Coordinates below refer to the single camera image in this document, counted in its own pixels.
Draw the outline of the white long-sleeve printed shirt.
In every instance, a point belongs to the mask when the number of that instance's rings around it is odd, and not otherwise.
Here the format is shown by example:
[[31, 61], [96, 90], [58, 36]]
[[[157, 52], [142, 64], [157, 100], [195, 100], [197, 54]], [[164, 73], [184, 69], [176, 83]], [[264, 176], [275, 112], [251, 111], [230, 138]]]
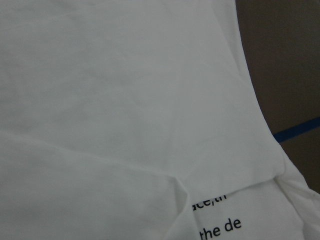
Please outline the white long-sleeve printed shirt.
[[0, 3], [3, 240], [317, 240], [233, 0]]

